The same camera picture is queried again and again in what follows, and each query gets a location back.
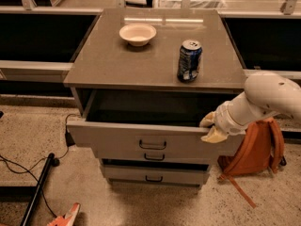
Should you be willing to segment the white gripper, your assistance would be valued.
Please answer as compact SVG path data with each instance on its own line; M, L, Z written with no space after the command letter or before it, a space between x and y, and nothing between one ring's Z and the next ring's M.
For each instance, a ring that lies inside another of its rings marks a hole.
M200 127L213 126L201 140L208 143L225 141L228 136L238 135L247 127L246 101L226 101L216 111L208 113L199 123Z

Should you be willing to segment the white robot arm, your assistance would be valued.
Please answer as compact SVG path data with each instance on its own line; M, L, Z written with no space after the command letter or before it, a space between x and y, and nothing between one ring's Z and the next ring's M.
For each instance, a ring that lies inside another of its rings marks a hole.
M258 71L246 79L241 94L219 105L201 120L200 127L211 127L201 140L225 141L228 136L243 132L250 123L278 114L301 121L301 88L276 73Z

